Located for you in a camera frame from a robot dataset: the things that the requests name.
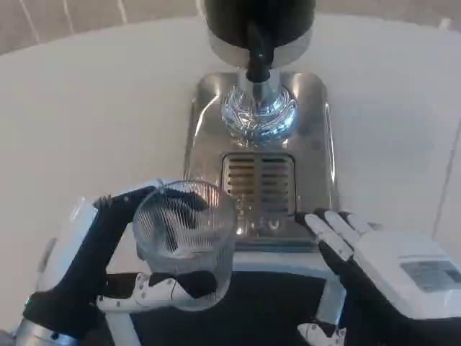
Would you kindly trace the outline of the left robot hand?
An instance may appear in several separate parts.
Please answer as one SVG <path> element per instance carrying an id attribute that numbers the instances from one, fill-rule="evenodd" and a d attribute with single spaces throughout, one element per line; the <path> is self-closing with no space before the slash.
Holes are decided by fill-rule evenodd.
<path id="1" fill-rule="evenodd" d="M 182 306 L 217 291 L 218 280 L 209 269 L 182 274 L 107 272 L 125 229 L 144 202 L 164 207 L 189 230 L 197 228 L 197 214 L 209 206 L 197 193 L 162 181 L 81 200 L 26 302 L 18 344 L 77 345 L 99 326 L 102 316 Z"/>

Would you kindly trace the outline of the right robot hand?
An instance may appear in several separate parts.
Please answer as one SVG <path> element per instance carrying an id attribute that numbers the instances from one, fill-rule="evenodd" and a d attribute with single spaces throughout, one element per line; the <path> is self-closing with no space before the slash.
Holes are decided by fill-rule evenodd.
<path id="1" fill-rule="evenodd" d="M 296 213 L 382 345 L 460 344 L 460 263 L 419 232 L 375 230 L 355 213 Z"/>

